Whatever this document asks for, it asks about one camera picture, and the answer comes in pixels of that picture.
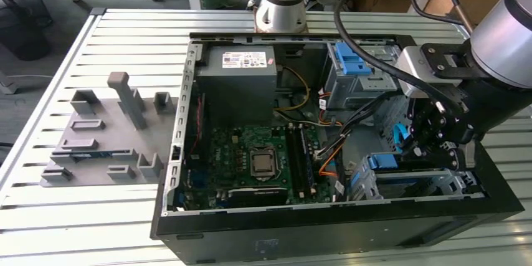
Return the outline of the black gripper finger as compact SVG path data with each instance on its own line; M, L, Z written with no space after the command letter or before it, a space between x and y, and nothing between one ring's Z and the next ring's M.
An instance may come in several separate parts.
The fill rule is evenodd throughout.
M443 146L443 128L447 125L447 110L431 99L410 99L407 118L409 137L406 157L446 158L449 149Z
M443 144L433 147L433 163L451 170L466 169L466 155L463 150L451 144Z

